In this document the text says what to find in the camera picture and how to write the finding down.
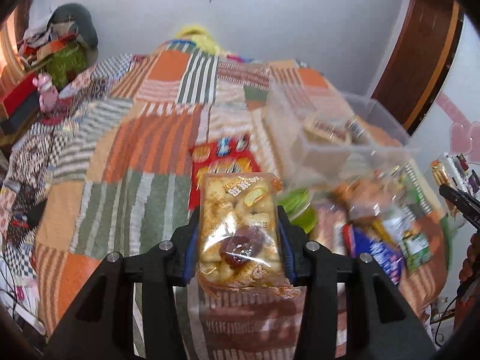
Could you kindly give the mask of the person's right hand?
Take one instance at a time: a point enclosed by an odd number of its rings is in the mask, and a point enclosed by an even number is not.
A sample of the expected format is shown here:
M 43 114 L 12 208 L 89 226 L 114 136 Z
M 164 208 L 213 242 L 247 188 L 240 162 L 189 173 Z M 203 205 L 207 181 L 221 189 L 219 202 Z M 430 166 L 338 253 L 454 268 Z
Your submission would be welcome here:
M 480 251 L 480 236 L 478 233 L 473 234 L 470 239 L 470 245 L 466 251 L 466 258 L 463 261 L 462 268 L 459 273 L 460 283 L 464 283 L 470 277 L 476 277 L 478 275 L 478 270 L 473 268 L 473 264 L 476 261 L 477 256 Z

